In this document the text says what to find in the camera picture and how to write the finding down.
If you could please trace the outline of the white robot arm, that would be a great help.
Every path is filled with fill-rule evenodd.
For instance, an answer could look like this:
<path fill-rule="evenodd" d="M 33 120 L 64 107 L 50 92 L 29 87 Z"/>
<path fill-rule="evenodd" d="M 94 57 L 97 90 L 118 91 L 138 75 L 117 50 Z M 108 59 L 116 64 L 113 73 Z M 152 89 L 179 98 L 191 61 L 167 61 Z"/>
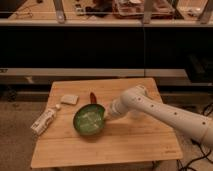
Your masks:
<path fill-rule="evenodd" d="M 213 119 L 210 117 L 152 100 L 142 85 L 129 88 L 114 99 L 108 108 L 108 117 L 118 119 L 131 110 L 144 112 L 213 150 Z"/>

